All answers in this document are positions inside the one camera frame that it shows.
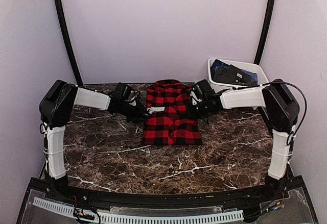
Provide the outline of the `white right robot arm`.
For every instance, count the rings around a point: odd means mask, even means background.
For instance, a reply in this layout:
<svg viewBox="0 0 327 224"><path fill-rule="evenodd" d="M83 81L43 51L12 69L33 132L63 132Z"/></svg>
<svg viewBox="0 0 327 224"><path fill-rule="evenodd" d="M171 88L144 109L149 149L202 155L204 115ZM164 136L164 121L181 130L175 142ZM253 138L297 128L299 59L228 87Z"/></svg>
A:
<svg viewBox="0 0 327 224"><path fill-rule="evenodd" d="M194 84L186 110L190 119L205 119L222 110L265 108L273 146L268 176L281 179L292 155L293 139L301 125L299 103L290 91L290 83L281 79L247 87L231 87L215 92L207 80Z"/></svg>

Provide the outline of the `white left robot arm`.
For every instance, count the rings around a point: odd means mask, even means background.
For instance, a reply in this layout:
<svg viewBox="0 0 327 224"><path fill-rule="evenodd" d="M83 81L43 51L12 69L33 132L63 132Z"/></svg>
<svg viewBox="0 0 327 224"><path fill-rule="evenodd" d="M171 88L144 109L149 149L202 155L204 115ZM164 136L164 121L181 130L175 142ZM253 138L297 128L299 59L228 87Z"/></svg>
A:
<svg viewBox="0 0 327 224"><path fill-rule="evenodd" d="M64 132L69 122L73 106L84 106L120 114L128 122L137 123L149 117L149 112L139 101L139 92L124 83L118 83L114 91L105 94L75 84L57 80L46 93L39 105L44 135L43 152L46 171L54 180L64 178Z"/></svg>

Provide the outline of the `red black plaid shirt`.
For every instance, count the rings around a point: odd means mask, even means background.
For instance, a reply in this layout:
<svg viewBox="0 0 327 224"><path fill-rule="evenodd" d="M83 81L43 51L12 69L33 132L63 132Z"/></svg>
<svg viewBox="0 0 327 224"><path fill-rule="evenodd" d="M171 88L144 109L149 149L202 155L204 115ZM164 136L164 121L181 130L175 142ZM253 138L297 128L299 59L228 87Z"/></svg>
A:
<svg viewBox="0 0 327 224"><path fill-rule="evenodd" d="M178 80L160 80L147 88L143 145L201 145L197 120L188 117L190 88Z"/></svg>

